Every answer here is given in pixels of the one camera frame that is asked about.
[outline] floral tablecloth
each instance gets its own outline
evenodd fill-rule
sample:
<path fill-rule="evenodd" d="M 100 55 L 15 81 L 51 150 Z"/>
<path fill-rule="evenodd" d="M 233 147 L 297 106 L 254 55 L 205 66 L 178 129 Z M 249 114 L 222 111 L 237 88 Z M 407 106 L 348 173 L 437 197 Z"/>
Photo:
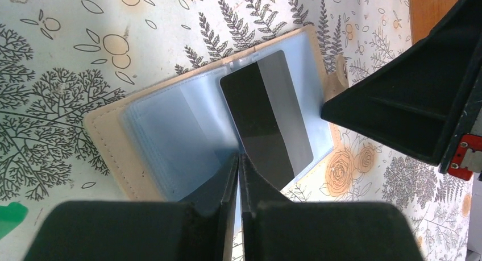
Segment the floral tablecloth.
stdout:
<path fill-rule="evenodd" d="M 412 44 L 408 0 L 0 0 L 0 14 L 0 211 L 28 209 L 0 231 L 1 260 L 21 259 L 58 203 L 125 199 L 82 128 L 88 111 L 307 24 L 329 71 L 344 54 L 351 84 Z M 333 132 L 335 151 L 287 197 L 389 201 L 427 260 L 464 260 L 471 183 Z"/>

